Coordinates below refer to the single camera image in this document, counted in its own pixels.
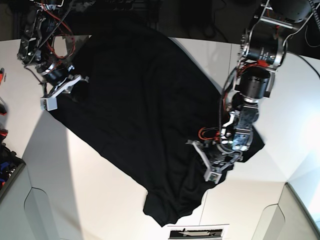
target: red cable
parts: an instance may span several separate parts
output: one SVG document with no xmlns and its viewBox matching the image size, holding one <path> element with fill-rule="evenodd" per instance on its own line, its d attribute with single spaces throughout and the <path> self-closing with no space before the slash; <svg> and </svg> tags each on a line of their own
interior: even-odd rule
<svg viewBox="0 0 320 240">
<path fill-rule="evenodd" d="M 44 5 L 43 1 L 41 1 L 41 6 L 43 7 L 44 11 L 45 11 L 46 13 L 48 13 L 51 17 L 53 17 L 54 19 L 56 19 L 56 20 L 58 20 L 58 21 L 61 20 L 59 17 L 57 17 L 56 15 L 54 15 L 53 13 L 51 13 L 51 12 L 47 9 L 47 7 Z M 70 29 L 64 22 L 62 22 L 61 24 L 72 34 L 71 29 Z"/>
<path fill-rule="evenodd" d="M 213 137 L 204 137 L 204 132 L 203 130 L 205 129 L 205 127 L 201 128 L 198 132 L 198 137 L 201 139 L 201 140 L 212 140 L 214 139 Z"/>
<path fill-rule="evenodd" d="M 67 34 L 60 34 L 58 35 L 57 37 L 60 37 L 60 36 L 69 36 Z M 46 42 L 47 44 L 47 47 L 49 48 L 49 50 L 58 58 L 58 59 L 65 59 L 67 57 L 70 57 L 72 54 L 74 54 L 74 52 L 76 51 L 76 41 L 75 41 L 75 38 L 74 37 L 71 37 L 71 40 L 72 40 L 72 49 L 71 49 L 71 52 L 68 53 L 67 55 L 65 56 L 58 56 L 56 54 L 56 51 L 55 49 L 49 44 L 49 42 Z"/>
<path fill-rule="evenodd" d="M 266 67 L 269 67 L 270 65 L 265 60 L 258 60 L 255 63 L 250 63 L 250 64 L 242 67 L 238 73 L 238 77 L 241 76 L 247 68 L 255 67 L 255 66 L 260 66 L 260 67 L 266 68 Z"/>
</svg>

